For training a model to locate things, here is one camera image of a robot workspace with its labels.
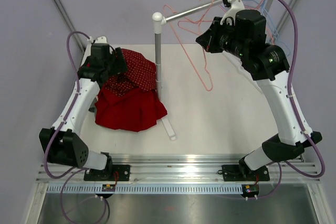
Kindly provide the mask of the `red polka dot garment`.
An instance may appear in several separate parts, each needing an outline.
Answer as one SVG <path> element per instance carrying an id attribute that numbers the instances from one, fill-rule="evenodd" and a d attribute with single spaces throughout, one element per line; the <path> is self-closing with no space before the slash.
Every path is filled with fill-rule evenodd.
<path id="1" fill-rule="evenodd" d="M 121 49 L 128 70 L 125 73 L 112 76 L 104 84 L 104 89 L 114 95 L 122 97 L 132 89 L 140 88 L 142 91 L 156 89 L 156 66 L 139 52 Z"/>

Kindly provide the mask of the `red skirt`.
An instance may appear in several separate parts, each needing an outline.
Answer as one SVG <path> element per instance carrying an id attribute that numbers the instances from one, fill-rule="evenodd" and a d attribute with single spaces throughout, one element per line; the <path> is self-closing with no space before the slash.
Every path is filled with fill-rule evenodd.
<path id="1" fill-rule="evenodd" d="M 95 106 L 95 123 L 113 130 L 144 131 L 167 115 L 156 91 L 143 91 L 140 88 L 132 89 L 121 97 L 103 89 L 98 94 Z"/>

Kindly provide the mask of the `light blue wire hanger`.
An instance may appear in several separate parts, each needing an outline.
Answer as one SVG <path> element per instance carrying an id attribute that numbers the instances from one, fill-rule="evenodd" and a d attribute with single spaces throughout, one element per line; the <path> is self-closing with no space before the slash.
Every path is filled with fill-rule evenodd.
<path id="1" fill-rule="evenodd" d="M 289 55 L 290 49 L 283 41 L 281 41 L 279 31 L 280 28 L 277 27 L 278 23 L 280 22 L 281 13 L 283 11 L 282 5 L 277 0 L 262 0 L 260 4 L 260 10 L 267 20 L 266 42 L 269 42 L 272 45 L 281 46 L 284 49 L 286 55 Z"/>

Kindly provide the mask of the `grey pleated skirt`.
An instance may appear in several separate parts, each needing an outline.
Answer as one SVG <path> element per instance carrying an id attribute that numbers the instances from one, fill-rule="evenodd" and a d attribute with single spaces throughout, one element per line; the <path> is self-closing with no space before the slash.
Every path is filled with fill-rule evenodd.
<path id="1" fill-rule="evenodd" d="M 89 108 L 89 112 L 94 113 L 96 111 L 95 107 Z"/>

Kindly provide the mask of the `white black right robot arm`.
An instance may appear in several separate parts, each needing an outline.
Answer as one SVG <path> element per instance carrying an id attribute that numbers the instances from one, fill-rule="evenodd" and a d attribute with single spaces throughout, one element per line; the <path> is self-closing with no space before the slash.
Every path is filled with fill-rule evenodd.
<path id="1" fill-rule="evenodd" d="M 245 9 L 235 17 L 214 17 L 209 29 L 196 42 L 212 54 L 228 52 L 261 88 L 274 116 L 278 133 L 258 149 L 239 160 L 238 173 L 252 179 L 257 170 L 272 162 L 285 162 L 300 156 L 305 148 L 322 140 L 303 121 L 299 108 L 293 108 L 293 92 L 288 91 L 289 63 L 284 51 L 266 43 L 266 18 L 257 10 Z"/>

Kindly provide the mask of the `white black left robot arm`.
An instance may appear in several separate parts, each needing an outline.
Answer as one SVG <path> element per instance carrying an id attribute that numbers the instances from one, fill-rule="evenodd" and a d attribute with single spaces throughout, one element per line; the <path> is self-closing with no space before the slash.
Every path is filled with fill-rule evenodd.
<path id="1" fill-rule="evenodd" d="M 112 178 L 114 168 L 107 154 L 93 152 L 80 138 L 82 124 L 94 99 L 111 77 L 127 72 L 121 48 L 108 43 L 91 44 L 89 54 L 77 69 L 74 90 L 57 121 L 42 129 L 39 139 L 44 162 L 74 168 L 94 169 L 101 180 Z"/>

